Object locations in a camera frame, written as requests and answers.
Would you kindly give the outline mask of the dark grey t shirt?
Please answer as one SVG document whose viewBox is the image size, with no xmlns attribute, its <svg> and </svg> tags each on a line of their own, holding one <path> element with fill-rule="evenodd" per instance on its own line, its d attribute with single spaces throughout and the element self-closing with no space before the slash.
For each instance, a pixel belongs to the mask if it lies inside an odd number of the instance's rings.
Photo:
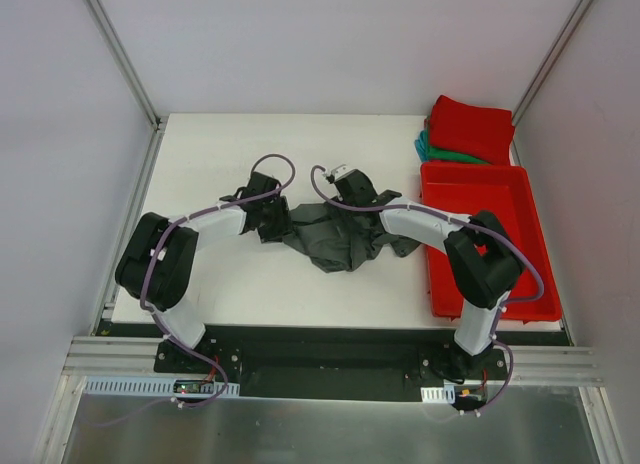
<svg viewBox="0 0 640 464">
<path fill-rule="evenodd" d="M 384 230 L 374 213 L 346 211 L 327 202 L 300 204 L 290 211 L 291 231 L 283 243 L 325 273 L 353 272 L 389 246 L 404 258 L 420 243 Z"/>
</svg>

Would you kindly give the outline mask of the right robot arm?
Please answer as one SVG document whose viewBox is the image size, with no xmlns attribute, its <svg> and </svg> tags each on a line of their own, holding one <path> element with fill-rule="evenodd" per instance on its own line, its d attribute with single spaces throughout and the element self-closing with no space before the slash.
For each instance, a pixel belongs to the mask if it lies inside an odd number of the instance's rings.
<svg viewBox="0 0 640 464">
<path fill-rule="evenodd" d="M 474 215 L 449 213 L 404 197 L 385 206 L 348 209 L 372 213 L 387 233 L 413 239 L 446 255 L 464 298 L 454 333 L 458 348 L 450 353 L 450 366 L 461 378 L 476 376 L 486 365 L 484 351 L 491 346 L 498 307 L 524 270 L 498 217 L 488 210 Z"/>
</svg>

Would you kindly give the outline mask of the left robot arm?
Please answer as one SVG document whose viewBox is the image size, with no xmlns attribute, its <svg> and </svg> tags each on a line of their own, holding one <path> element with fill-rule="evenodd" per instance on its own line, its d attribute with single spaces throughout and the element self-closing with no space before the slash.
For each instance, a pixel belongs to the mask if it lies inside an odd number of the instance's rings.
<svg viewBox="0 0 640 464">
<path fill-rule="evenodd" d="M 274 195 L 248 203 L 220 201 L 175 219 L 141 216 L 117 264 L 115 281 L 151 314 L 164 336 L 181 344 L 176 359 L 188 372 L 204 371 L 210 347 L 205 325 L 187 296 L 196 254 L 230 237 L 256 231 L 263 243 L 292 232 L 287 199 Z"/>
</svg>

